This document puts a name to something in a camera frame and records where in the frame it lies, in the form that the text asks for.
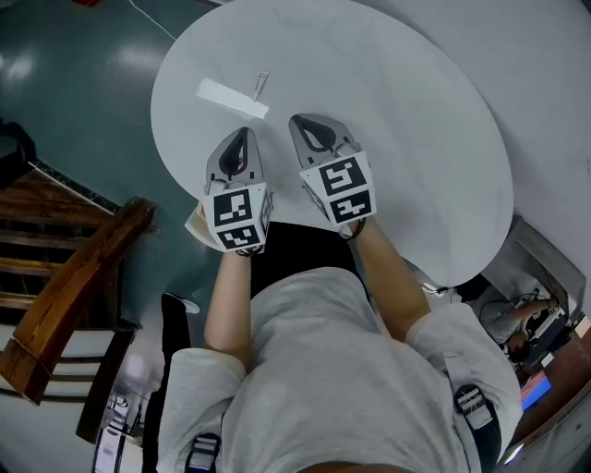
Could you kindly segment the person's left forearm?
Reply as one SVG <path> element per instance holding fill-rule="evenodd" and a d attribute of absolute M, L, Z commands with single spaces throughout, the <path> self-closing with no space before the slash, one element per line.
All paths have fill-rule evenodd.
<path fill-rule="evenodd" d="M 235 252 L 223 254 L 209 305 L 204 346 L 240 361 L 251 361 L 251 261 Z"/>

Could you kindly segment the blue monitor screen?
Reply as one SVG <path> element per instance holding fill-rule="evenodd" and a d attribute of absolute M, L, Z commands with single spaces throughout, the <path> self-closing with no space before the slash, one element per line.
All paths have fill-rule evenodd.
<path fill-rule="evenodd" d="M 551 383 L 543 371 L 532 376 L 521 388 L 522 410 L 526 411 L 535 405 L 550 389 Z"/>

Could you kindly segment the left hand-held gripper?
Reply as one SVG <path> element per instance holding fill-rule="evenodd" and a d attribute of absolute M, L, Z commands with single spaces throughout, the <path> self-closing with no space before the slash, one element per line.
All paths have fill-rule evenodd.
<path fill-rule="evenodd" d="M 272 192 L 263 181 L 259 147 L 251 128 L 239 128 L 218 145 L 208 159 L 206 177 L 204 212 L 219 251 L 262 250 L 273 202 Z M 232 179 L 259 183 L 230 183 Z"/>

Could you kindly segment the person's right forearm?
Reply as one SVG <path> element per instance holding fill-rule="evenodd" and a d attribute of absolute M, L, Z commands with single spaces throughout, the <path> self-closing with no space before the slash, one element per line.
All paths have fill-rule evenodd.
<path fill-rule="evenodd" d="M 404 342 L 412 327 L 430 313 L 421 285 L 373 217 L 366 219 L 355 246 L 388 333 Z"/>

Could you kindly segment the brown wooden chair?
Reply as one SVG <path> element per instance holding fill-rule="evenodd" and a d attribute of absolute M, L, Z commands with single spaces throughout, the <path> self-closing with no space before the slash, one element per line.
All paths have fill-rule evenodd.
<path fill-rule="evenodd" d="M 119 267 L 136 241 L 151 228 L 153 203 L 134 198 L 118 206 L 55 171 L 37 157 L 35 144 L 15 122 L 0 119 L 0 245 L 68 250 L 64 262 L 0 256 L 0 275 L 42 279 L 37 295 L 0 291 L 0 309 L 24 315 L 0 349 L 0 394 L 38 406 L 65 403 L 48 394 L 61 381 L 55 367 L 98 296 L 107 311 L 120 313 Z"/>

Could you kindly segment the person's black trousers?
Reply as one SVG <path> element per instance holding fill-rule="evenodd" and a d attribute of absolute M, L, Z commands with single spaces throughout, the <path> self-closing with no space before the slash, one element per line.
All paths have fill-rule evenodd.
<path fill-rule="evenodd" d="M 319 268 L 339 268 L 362 281 L 349 244 L 337 233 L 271 222 L 264 250 L 252 256 L 250 295 L 283 279 Z"/>

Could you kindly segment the white round table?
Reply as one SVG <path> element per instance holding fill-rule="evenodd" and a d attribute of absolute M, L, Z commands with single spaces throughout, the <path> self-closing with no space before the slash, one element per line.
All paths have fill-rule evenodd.
<path fill-rule="evenodd" d="M 253 102 L 260 72 L 269 76 Z M 203 197 L 214 149 L 249 127 L 272 219 L 325 228 L 288 129 L 304 113 L 352 132 L 382 230 L 431 280 L 459 285 L 492 261 L 513 215 L 501 134 L 458 66 L 395 18 L 351 0 L 233 0 L 178 37 L 151 96 L 157 150 L 190 195 Z"/>

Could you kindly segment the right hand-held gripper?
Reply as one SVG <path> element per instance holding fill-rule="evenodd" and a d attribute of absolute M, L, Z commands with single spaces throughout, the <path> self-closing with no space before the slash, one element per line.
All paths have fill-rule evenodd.
<path fill-rule="evenodd" d="M 326 115 L 297 114 L 289 120 L 299 174 L 312 202 L 338 233 L 354 233 L 376 213 L 368 157 L 342 122 Z M 319 159 L 325 152 L 332 156 Z"/>

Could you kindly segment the small wooden drawer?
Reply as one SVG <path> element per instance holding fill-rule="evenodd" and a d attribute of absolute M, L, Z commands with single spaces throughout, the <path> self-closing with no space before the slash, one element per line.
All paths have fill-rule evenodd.
<path fill-rule="evenodd" d="M 209 231 L 202 202 L 199 202 L 198 206 L 187 218 L 185 229 L 202 244 L 211 249 L 220 250 Z"/>

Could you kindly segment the person's grey t-shirt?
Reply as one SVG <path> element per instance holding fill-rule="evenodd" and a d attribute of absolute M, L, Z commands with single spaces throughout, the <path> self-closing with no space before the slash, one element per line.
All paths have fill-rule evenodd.
<path fill-rule="evenodd" d="M 221 473 L 298 473 L 327 462 L 479 473 L 453 395 L 472 383 L 507 446 L 522 415 L 513 368 L 465 304 L 440 306 L 392 339 L 359 279 L 292 275 L 251 304 L 252 363 L 204 348 L 173 355 L 158 473 L 183 473 L 195 438 L 221 439 Z"/>

